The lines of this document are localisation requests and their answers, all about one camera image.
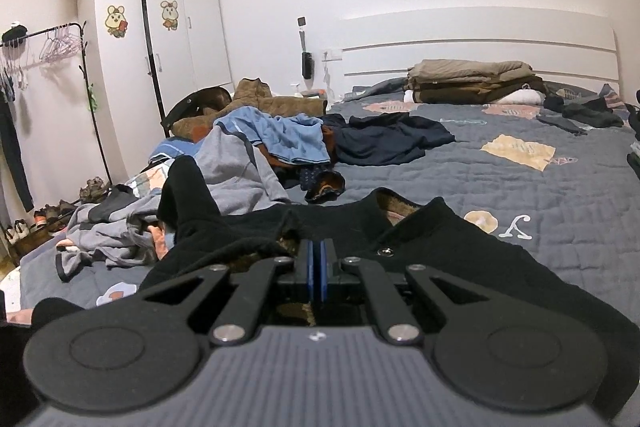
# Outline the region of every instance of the wardrobe door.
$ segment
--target wardrobe door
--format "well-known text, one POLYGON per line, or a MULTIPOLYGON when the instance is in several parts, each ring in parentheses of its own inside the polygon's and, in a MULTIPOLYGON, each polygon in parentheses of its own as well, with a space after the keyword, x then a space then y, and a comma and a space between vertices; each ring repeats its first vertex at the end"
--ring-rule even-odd
POLYGON ((184 0, 198 89, 231 83, 218 0, 184 0))
POLYGON ((164 139, 149 75, 142 0, 78 0, 87 20, 89 81, 115 183, 140 172, 164 139))
POLYGON ((149 38, 164 113, 197 90, 183 0, 146 0, 149 38))

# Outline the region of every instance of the white pillow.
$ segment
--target white pillow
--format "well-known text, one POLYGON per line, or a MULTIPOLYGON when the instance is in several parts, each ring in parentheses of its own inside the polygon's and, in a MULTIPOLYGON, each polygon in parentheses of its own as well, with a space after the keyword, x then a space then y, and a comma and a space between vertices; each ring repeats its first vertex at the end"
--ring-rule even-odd
POLYGON ((519 89, 512 92, 511 94, 508 94, 507 96, 500 98, 499 100, 494 100, 492 103, 542 105, 543 103, 545 103, 545 95, 534 89, 519 89))

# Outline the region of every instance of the bed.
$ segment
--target bed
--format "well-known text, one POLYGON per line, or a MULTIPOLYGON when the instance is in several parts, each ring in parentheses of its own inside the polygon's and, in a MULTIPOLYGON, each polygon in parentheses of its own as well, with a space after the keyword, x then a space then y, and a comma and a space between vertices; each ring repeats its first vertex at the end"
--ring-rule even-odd
MULTIPOLYGON (((334 34, 324 43, 318 70, 335 98, 406 74, 424 58, 522 60, 546 81, 566 85, 567 98, 622 88, 613 31, 606 18, 590 14, 512 7, 418 10, 343 20, 334 34)), ((442 196, 458 215, 523 246, 563 280, 640 325, 640 181, 626 163, 635 140, 630 128, 590 129, 576 137, 537 121, 539 108, 404 103, 402 92, 331 108, 345 118, 404 111, 441 122, 456 142, 400 166, 338 164, 346 191, 326 204, 359 200, 380 186, 417 203, 442 196), (500 135, 554 151, 541 170, 482 150, 500 135)), ((304 202, 299 188, 288 193, 304 202)), ((38 270, 46 271, 46 251, 23 260, 21 278, 26 270, 36 271, 33 263, 42 263, 38 270)), ((127 277, 131 283, 145 274, 116 270, 110 276, 118 279, 122 273, 119 280, 127 277)), ((90 305, 115 280, 102 280, 104 275, 88 273, 82 296, 62 287, 47 291, 60 290, 66 295, 54 295, 90 305)), ((22 304, 31 305, 26 290, 22 304)), ((636 427, 638 418, 640 397, 634 397, 616 423, 636 427)))

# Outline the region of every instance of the black pants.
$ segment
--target black pants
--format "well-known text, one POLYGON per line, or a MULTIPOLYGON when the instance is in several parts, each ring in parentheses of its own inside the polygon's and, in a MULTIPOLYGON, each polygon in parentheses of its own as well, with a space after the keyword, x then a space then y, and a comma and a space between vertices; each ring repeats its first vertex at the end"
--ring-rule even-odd
POLYGON ((29 191, 27 175, 24 173, 22 165, 22 154, 20 153, 20 142, 15 132, 14 118, 11 116, 9 104, 0 97, 0 141, 6 164, 14 179, 15 189, 18 191, 20 201, 26 212, 33 210, 33 198, 29 191))

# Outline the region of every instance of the white headboard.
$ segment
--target white headboard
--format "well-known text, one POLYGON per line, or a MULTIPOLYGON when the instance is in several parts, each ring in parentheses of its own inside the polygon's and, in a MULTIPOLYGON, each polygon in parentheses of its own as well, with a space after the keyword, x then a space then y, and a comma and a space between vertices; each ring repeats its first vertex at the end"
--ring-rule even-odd
POLYGON ((324 52, 337 98, 353 86, 403 76, 424 58, 522 60, 545 80, 620 92, 616 39, 596 15, 513 7, 415 10, 345 19, 324 52))

